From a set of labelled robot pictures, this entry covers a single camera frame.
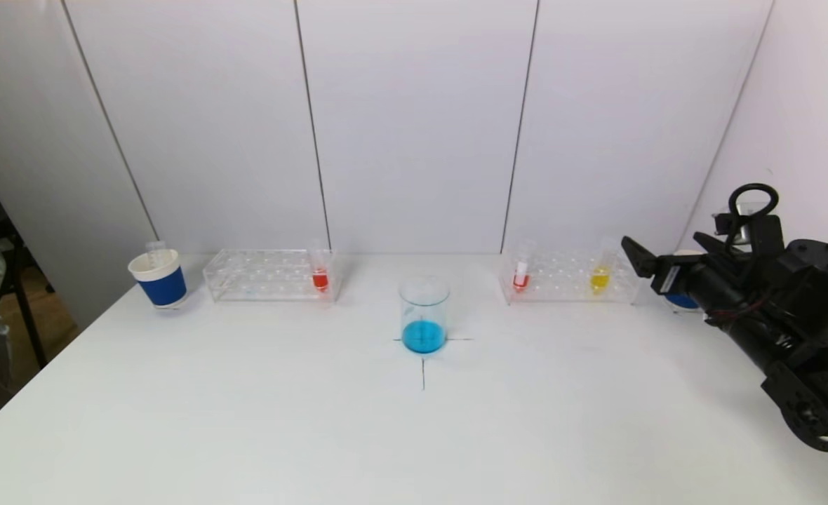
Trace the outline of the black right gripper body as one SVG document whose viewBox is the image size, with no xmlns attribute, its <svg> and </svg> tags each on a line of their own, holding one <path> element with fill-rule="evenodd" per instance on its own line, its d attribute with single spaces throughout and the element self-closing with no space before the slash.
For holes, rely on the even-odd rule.
<svg viewBox="0 0 828 505">
<path fill-rule="evenodd" d="M 753 290 L 742 285 L 746 253 L 657 257 L 651 288 L 658 295 L 678 295 L 708 314 L 748 314 L 755 310 Z"/>
</svg>

